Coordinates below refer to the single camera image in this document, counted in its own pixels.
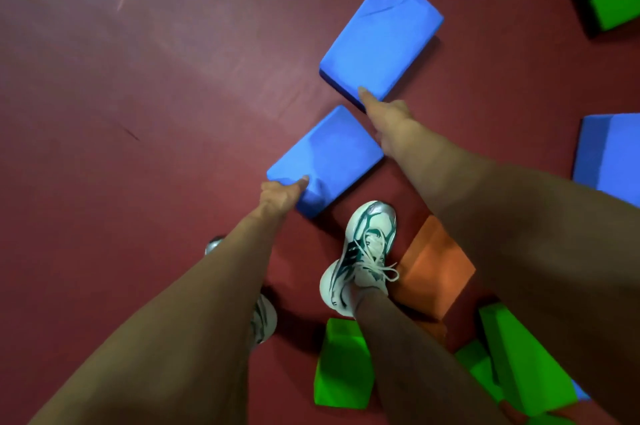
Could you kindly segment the person's left forearm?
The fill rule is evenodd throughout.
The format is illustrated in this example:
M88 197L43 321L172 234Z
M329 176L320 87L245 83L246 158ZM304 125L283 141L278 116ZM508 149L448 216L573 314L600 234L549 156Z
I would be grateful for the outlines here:
M254 306L286 210L261 203L121 325L29 425L247 425Z

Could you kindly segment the orange foam block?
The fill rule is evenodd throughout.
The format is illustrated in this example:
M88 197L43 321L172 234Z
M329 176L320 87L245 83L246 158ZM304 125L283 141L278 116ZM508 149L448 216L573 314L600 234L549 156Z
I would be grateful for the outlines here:
M388 286L400 310L422 331L445 345L444 317L476 272L443 224L430 215L396 266Z

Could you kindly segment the person's left white sneaker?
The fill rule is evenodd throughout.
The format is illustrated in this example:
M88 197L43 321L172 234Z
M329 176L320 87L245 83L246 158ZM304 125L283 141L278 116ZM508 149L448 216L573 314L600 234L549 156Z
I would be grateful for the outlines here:
M207 243L204 257L173 286L193 286L189 298L202 306L219 343L213 346L222 358L242 357L270 338L277 325L276 309L265 297L264 284L273 251L272 231L244 234L239 227L218 253L213 250L224 237Z

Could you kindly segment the person's right leg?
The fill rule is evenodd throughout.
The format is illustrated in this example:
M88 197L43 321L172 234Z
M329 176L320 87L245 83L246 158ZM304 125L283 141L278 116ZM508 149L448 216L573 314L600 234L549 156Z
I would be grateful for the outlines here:
M389 425L511 425L491 396L382 290L349 284Z

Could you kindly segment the person's right white sneaker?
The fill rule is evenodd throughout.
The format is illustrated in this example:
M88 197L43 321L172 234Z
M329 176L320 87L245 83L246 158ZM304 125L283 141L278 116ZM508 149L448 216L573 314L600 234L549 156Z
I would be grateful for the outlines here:
M388 203L371 201L351 216L340 258L325 270L319 292L324 303L343 317L353 318L355 302L350 286L378 289L388 295L387 284L399 279L387 257L396 237L396 211Z

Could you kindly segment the person's right forearm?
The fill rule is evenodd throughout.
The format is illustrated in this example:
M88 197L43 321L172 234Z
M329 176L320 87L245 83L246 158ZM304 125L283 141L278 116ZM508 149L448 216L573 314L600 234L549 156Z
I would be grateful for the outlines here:
M519 322L608 414L640 425L640 209L418 122L395 161Z

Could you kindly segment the person's right hand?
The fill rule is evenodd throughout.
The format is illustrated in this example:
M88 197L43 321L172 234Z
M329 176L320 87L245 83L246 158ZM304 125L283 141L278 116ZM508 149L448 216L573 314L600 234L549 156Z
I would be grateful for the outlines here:
M378 133L384 153L396 159L417 125L405 101L382 102L381 113L368 118Z

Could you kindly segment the person's left hand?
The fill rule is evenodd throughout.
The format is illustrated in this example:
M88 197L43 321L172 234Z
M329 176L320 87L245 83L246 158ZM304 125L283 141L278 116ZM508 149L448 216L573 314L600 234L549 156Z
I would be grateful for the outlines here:
M300 199L287 196L287 185L272 180L262 183L259 204L253 213L270 221L282 221Z

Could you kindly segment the person's white sneaker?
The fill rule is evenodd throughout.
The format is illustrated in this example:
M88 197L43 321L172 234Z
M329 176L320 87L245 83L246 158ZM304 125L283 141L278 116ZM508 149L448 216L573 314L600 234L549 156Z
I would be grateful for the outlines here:
M239 227L218 253L213 250L224 237L207 243L204 257L173 286L193 286L189 298L202 306L219 343L213 346L222 358L242 357L270 338L277 325L276 309L265 297L264 284L273 251L272 231L244 234Z
M353 318L355 302L350 286L378 289L388 295L387 284L399 279L387 257L396 237L396 211L388 203L371 201L351 216L340 258L325 270L319 292L324 303L343 317Z

